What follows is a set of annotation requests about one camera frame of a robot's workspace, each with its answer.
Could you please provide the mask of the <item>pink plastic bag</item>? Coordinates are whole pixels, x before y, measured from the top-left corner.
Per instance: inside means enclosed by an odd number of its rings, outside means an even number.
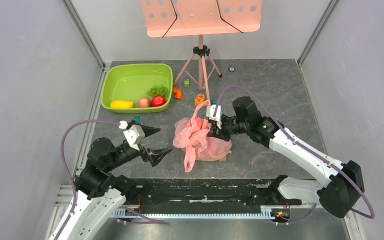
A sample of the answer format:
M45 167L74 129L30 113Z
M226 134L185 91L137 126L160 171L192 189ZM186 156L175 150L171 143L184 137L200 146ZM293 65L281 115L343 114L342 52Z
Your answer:
M231 154L232 142L208 137L211 124L205 118L198 117L200 109L210 106L210 101L196 106L191 117L184 117L175 123L172 144L185 152L183 161L185 172L189 173L196 161L219 161Z

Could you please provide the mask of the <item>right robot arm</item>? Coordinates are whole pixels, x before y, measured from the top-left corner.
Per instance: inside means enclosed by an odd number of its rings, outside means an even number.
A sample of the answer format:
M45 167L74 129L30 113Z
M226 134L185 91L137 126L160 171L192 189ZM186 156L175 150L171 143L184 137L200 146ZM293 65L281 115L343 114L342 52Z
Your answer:
M359 164L332 158L302 142L288 128L269 116L263 116L249 96L232 103L235 115L227 116L214 104L206 108L211 123L209 136L228 142L232 135L246 134L253 142L277 152L306 170L313 180L278 176L269 185L269 199L275 204L300 200L320 204L328 213L344 218L353 211L364 193Z

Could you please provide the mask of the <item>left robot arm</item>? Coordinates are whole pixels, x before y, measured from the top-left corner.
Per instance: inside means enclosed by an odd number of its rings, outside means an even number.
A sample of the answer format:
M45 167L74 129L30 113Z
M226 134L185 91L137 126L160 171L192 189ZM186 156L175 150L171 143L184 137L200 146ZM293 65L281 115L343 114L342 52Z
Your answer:
M150 149L142 145L142 139L158 133L159 127L135 120L122 120L116 126L122 130L124 141L118 146L106 137L92 142L84 169L70 179L73 195L68 209L49 239L93 239L116 209L137 198L136 184L123 175L114 176L112 171L138 157L155 167L172 151L170 147Z

